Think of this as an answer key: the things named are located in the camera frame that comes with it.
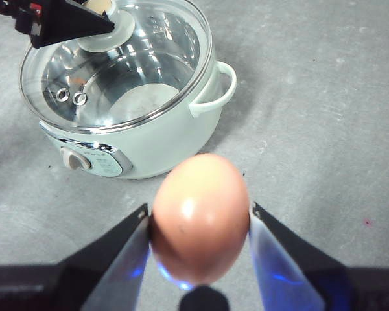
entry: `concrete floor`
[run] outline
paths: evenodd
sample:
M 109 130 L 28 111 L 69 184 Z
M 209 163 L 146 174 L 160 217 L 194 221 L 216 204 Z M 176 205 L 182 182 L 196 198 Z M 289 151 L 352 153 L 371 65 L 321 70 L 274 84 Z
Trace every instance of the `concrete floor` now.
M 233 161 L 253 200 L 330 256 L 389 267 L 389 1 L 196 4 L 239 79 L 202 151 Z M 21 99 L 29 40 L 13 26 L 0 16 L 0 264 L 57 262 L 151 204 L 165 175 L 64 168 Z M 248 243 L 214 285 L 232 310 L 262 310 Z M 175 310 L 182 295 L 150 257 L 137 309 Z

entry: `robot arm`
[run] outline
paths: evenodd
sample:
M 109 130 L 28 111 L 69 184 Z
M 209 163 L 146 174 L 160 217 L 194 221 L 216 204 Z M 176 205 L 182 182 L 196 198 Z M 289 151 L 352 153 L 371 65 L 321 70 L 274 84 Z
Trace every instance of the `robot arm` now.
M 102 15 L 82 6 L 85 0 L 0 0 L 0 14 L 16 20 L 15 29 L 30 36 L 35 48 L 114 30 Z

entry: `cooker handle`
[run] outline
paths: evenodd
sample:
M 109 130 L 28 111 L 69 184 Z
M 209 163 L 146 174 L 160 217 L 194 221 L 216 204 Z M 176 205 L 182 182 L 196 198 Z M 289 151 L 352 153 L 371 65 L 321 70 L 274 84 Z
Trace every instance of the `cooker handle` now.
M 200 96 L 189 104 L 190 112 L 194 118 L 199 117 L 199 115 L 203 112 L 208 112 L 227 104 L 235 93 L 237 82 L 235 70 L 233 70 L 231 66 L 224 62 L 217 62 L 217 67 L 220 73 L 224 73 L 231 78 L 231 85 L 225 94 L 212 102 L 198 103 L 199 97 L 202 97 L 203 95 L 203 92 L 201 92 Z M 210 83 L 213 82 L 213 79 L 209 79 L 204 89 L 208 89 Z

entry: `egg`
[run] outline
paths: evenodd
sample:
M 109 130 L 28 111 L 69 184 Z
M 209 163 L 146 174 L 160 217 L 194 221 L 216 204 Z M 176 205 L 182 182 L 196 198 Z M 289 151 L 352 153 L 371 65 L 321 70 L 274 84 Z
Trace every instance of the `egg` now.
M 236 261 L 249 221 L 248 191 L 232 163 L 215 154 L 185 160 L 154 198 L 150 238 L 160 271 L 186 289 L 215 282 Z
M 88 0 L 84 3 L 84 6 L 102 15 L 102 13 L 109 11 L 112 4 L 111 0 Z

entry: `glass lid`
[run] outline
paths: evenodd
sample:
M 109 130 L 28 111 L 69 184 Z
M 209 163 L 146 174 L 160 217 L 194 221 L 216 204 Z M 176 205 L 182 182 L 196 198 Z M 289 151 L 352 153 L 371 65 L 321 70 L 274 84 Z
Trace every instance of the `glass lid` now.
M 118 12 L 127 12 L 135 23 L 131 38 L 119 46 L 90 52 L 80 38 L 29 49 L 21 68 L 21 90 L 49 124 L 74 132 L 135 126 L 179 103 L 204 74 L 211 35 L 193 4 L 116 4 Z

